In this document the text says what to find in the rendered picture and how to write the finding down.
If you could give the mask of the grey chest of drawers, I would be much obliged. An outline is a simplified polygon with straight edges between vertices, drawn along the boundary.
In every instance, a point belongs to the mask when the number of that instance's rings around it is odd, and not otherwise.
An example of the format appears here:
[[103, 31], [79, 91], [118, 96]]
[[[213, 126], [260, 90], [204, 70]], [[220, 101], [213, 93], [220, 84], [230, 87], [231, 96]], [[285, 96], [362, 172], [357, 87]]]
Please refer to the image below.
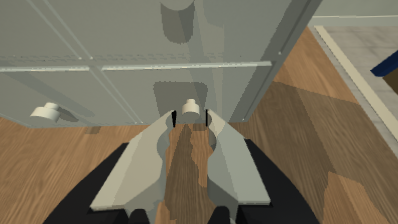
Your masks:
[[225, 62], [259, 62], [270, 61], [272, 64], [265, 80], [256, 94], [243, 120], [226, 121], [248, 122], [257, 105], [261, 101], [276, 74], [285, 62], [289, 53], [303, 33], [307, 24], [321, 4], [322, 0], [307, 0], [279, 54], [265, 55], [232, 55], [232, 56], [196, 56], [196, 57], [156, 57], [156, 58], [107, 58], [93, 59], [62, 18], [47, 0], [31, 0], [47, 20], [54, 26], [60, 35], [80, 56], [79, 59], [41, 59], [41, 60], [0, 60], [0, 67], [37, 67], [37, 66], [88, 66], [99, 80], [106, 86], [136, 123], [127, 124], [93, 124], [93, 125], [60, 125], [60, 126], [30, 126], [13, 118], [0, 114], [0, 117], [13, 121], [28, 128], [62, 128], [62, 127], [94, 127], [94, 126], [127, 126], [151, 125], [143, 123], [112, 82], [102, 71], [104, 65], [147, 65], [147, 64], [188, 64], [188, 63], [225, 63]]

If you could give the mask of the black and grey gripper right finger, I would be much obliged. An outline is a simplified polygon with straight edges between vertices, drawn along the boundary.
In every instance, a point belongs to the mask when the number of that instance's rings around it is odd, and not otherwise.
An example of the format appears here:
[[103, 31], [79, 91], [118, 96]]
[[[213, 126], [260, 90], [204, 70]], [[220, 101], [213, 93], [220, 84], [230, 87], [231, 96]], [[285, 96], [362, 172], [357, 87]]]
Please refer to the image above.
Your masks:
[[206, 127], [213, 150], [207, 194], [229, 209], [231, 224], [320, 224], [295, 185], [251, 139], [211, 109]]

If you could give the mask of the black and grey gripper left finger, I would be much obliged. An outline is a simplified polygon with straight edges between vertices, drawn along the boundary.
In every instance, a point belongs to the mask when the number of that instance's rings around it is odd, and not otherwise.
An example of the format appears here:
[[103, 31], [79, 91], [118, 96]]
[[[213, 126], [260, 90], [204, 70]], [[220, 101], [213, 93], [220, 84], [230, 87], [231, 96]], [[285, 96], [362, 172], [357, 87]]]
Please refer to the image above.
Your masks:
[[170, 146], [168, 134], [175, 128], [176, 115], [176, 110], [167, 112], [128, 143], [122, 143], [42, 224], [128, 224], [135, 209], [144, 209], [150, 224], [155, 224], [157, 204], [165, 195], [164, 152]]

